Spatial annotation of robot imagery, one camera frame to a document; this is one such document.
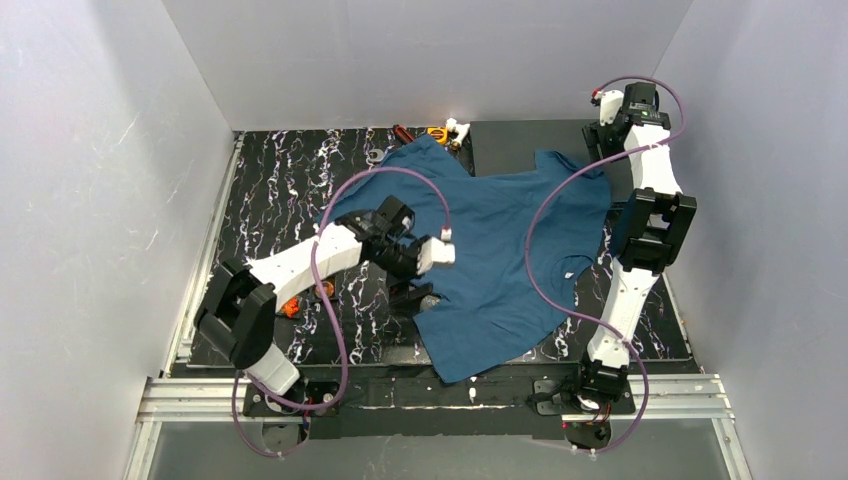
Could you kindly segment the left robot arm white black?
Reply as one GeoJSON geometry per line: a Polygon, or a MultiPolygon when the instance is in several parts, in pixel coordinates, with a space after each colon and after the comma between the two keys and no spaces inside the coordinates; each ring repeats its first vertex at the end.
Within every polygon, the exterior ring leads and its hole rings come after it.
{"type": "Polygon", "coordinates": [[[376,210],[355,210],[329,223],[322,234],[251,263],[222,262],[209,280],[194,318],[198,333],[229,363],[277,395],[300,377],[274,342],[275,320],[317,280],[373,263],[392,280],[419,276],[424,240],[412,235],[415,214],[394,196],[376,210]]]}

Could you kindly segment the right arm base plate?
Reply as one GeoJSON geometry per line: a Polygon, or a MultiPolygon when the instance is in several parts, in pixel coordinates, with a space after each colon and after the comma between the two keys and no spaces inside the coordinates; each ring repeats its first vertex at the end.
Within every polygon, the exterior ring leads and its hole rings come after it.
{"type": "Polygon", "coordinates": [[[580,450],[600,450],[612,441],[611,418],[637,411],[624,368],[595,361],[571,368],[563,378],[533,382],[528,405],[541,416],[576,415],[565,437],[580,450]]]}

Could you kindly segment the blue t-shirt garment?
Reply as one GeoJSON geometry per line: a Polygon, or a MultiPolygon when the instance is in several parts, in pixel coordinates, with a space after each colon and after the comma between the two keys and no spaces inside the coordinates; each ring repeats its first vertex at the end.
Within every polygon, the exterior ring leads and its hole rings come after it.
{"type": "Polygon", "coordinates": [[[610,205],[558,203],[572,174],[535,209],[481,198],[471,176],[430,137],[384,159],[385,172],[350,187],[332,216],[377,208],[395,196],[415,214],[414,232],[450,225],[456,261],[424,276],[438,304],[414,318],[438,376],[456,383],[530,352],[575,305],[574,287],[595,261],[610,205]]]}

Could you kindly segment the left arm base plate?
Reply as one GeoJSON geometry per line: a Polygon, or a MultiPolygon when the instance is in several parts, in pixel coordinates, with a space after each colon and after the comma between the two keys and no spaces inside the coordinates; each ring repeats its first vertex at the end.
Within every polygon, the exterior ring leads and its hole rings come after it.
{"type": "MultiPolygon", "coordinates": [[[[293,403],[298,404],[323,404],[332,401],[338,395],[339,383],[329,380],[298,380],[294,386],[288,390],[283,397],[293,403]]],[[[338,413],[339,402],[334,403],[328,408],[315,410],[297,410],[288,406],[282,405],[279,402],[270,399],[260,389],[252,383],[248,383],[245,388],[245,396],[241,413],[250,418],[259,417],[293,417],[296,415],[313,416],[334,416],[338,413]]]]}

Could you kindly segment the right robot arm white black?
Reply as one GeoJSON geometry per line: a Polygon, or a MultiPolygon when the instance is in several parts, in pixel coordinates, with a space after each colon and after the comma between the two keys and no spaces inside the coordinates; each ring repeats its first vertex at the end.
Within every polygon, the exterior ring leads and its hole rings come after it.
{"type": "Polygon", "coordinates": [[[584,357],[586,366],[608,375],[627,371],[646,298],[677,259],[697,210],[673,172],[675,135],[660,108],[661,86],[648,77],[632,77],[621,90],[601,86],[591,96],[598,119],[583,129],[591,162],[627,162],[633,187],[612,229],[610,291],[584,357]]]}

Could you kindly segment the red flower brooch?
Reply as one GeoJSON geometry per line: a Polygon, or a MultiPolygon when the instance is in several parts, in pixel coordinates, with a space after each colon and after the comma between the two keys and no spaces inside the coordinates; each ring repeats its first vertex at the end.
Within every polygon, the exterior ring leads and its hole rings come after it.
{"type": "Polygon", "coordinates": [[[300,302],[300,299],[297,298],[297,297],[289,299],[287,302],[285,302],[281,306],[281,308],[279,310],[279,313],[282,316],[284,316],[285,318],[289,318],[289,319],[297,318],[300,315],[300,312],[301,312],[301,302],[300,302]]]}

